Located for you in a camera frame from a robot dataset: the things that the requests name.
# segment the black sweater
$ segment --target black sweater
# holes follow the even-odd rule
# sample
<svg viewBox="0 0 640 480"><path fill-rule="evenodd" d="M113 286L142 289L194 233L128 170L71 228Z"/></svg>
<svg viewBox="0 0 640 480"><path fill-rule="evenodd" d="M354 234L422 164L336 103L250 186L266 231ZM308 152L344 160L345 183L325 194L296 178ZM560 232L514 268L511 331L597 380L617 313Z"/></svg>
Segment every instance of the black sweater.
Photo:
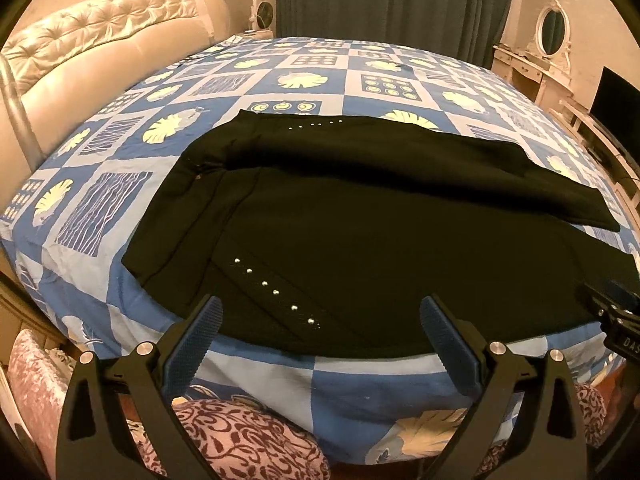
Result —
<svg viewBox="0 0 640 480"><path fill-rule="evenodd" d="M568 222L620 229L596 189L517 144L243 110L185 150L122 262L178 316L221 298L224 335L394 358L433 351L418 318L429 294L511 342L592 321L581 282L640 293L632 256Z"/></svg>

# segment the headboard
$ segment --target headboard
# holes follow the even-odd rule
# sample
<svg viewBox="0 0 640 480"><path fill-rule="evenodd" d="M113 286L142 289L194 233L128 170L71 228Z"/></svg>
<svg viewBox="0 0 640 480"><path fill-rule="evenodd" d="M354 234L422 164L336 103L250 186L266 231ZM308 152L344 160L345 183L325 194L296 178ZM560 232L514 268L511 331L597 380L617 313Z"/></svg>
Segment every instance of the headboard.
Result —
<svg viewBox="0 0 640 480"><path fill-rule="evenodd" d="M87 0L11 35L0 50L0 210L105 104L229 36L224 0ZM0 271L18 282L1 250Z"/></svg>

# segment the television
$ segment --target television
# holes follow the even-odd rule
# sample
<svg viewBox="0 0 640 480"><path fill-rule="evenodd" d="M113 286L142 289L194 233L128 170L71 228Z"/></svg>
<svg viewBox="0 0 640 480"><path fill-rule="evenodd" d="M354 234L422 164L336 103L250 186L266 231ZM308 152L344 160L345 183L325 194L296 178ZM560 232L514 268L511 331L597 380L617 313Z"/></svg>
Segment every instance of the television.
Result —
<svg viewBox="0 0 640 480"><path fill-rule="evenodd" d="M590 116L640 166L640 90L603 67Z"/></svg>

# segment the silver bolt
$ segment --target silver bolt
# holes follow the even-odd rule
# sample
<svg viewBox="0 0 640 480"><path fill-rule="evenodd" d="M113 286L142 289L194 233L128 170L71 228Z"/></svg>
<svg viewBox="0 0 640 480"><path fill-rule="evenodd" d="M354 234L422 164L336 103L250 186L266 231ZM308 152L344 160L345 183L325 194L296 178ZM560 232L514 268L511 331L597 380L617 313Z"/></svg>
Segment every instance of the silver bolt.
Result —
<svg viewBox="0 0 640 480"><path fill-rule="evenodd" d="M149 355L151 354L153 349L154 349L153 343L149 343L147 341L145 343L140 343L136 348L136 352L138 352L139 355Z"/></svg>
<svg viewBox="0 0 640 480"><path fill-rule="evenodd" d="M80 362L83 365L87 365L93 360L93 358L94 358L93 352L82 352L82 355L80 356Z"/></svg>
<svg viewBox="0 0 640 480"><path fill-rule="evenodd" d="M557 362L560 362L562 361L562 359L564 359L564 355L562 355L562 352L559 350L556 350L555 348L551 352L549 352L549 355L554 361L557 361Z"/></svg>
<svg viewBox="0 0 640 480"><path fill-rule="evenodd" d="M489 345L489 350L496 355L502 355L507 351L507 347L499 341L494 341Z"/></svg>

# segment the bedsheet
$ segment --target bedsheet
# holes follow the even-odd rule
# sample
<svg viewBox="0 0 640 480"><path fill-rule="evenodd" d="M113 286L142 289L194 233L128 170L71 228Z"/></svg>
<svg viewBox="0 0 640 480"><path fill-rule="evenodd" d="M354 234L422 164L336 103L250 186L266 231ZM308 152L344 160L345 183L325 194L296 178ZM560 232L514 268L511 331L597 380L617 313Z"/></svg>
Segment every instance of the bedsheet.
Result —
<svg viewBox="0 0 640 480"><path fill-rule="evenodd" d="M386 43L232 37L107 104L70 134L0 216L2 243L22 284L80 349L101 358L128 354L176 321L120 259L182 150L241 108L367 115L517 142L535 163L601 190L621 231L576 228L640 261L636 235L586 152L488 70ZM597 383L621 362L603 339L594 322L510 348L530 355L562 349L576 381ZM330 460L350 463L437 454L469 406L433 354L328 359L225 336L214 341L186 394L204 397L255 399L315 434ZM518 409L514 398L496 440L508 436Z"/></svg>

